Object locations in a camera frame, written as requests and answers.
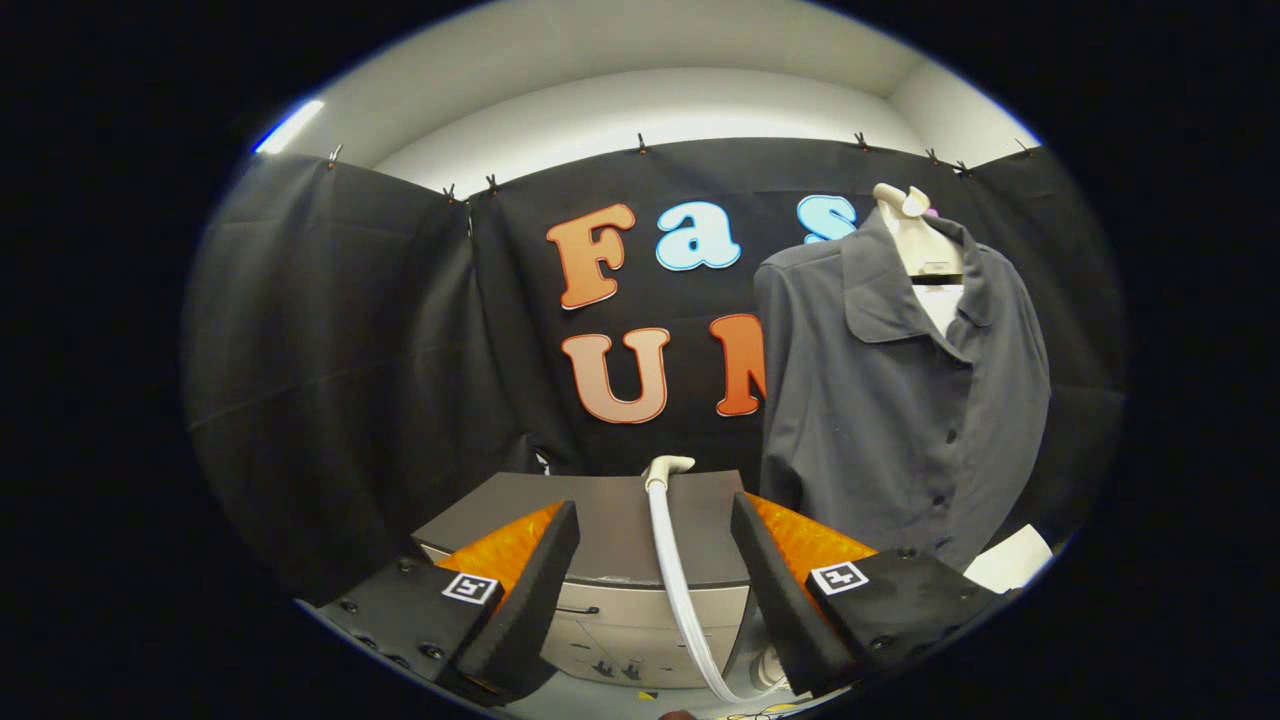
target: mannequin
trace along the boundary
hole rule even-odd
[[[902,192],[879,183],[872,196],[911,278],[920,307],[945,337],[964,293],[960,247],[924,222],[922,215],[929,209],[929,197],[918,187]]]
[[[872,190],[872,196],[893,236],[908,275],[959,275],[964,272],[960,247],[922,219],[929,209],[929,197],[918,187],[902,192],[891,184],[879,183]]]

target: white wall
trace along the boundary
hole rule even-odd
[[[448,124],[374,167],[458,197],[602,152],[717,137],[804,137],[924,155],[890,104],[819,81],[758,70],[675,68],[600,76],[530,92]]]
[[[942,65],[927,60],[895,90],[888,104],[946,163],[980,165],[1039,145],[1004,108]]]

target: white pipe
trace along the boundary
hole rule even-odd
[[[662,569],[662,584],[667,589],[667,600],[671,602],[671,611],[676,616],[676,625],[681,637],[685,638],[685,647],[694,660],[698,670],[707,680],[707,685],[716,693],[716,697],[724,702],[744,703],[774,692],[786,682],[786,676],[768,689],[748,697],[739,697],[724,683],[719,669],[716,667],[716,659],[712,657],[710,647],[707,646],[707,637],[703,635],[703,625],[698,621],[698,612],[694,611],[694,600],[689,594],[689,583],[685,580],[685,569],[680,562],[680,550],[676,547],[676,533],[671,525],[671,512],[667,507],[668,473],[675,470],[682,473],[694,466],[691,457],[676,457],[664,455],[655,457],[645,470],[645,489],[649,493],[649,514],[653,518],[653,539],[658,548],[658,566]]]

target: gray cabinet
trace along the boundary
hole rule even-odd
[[[728,533],[736,471],[673,475],[668,507],[690,594],[717,670],[732,655],[748,597],[746,568]],[[561,671],[636,688],[701,688],[684,647],[639,477],[499,473],[417,532],[438,562],[454,550],[559,500],[577,505],[581,541],[543,644]]]

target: mannequin neck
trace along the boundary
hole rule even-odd
[[[884,227],[897,246],[909,277],[925,274],[959,275],[964,270],[960,247],[947,236],[933,229],[923,217],[910,218],[892,204],[877,202]]]

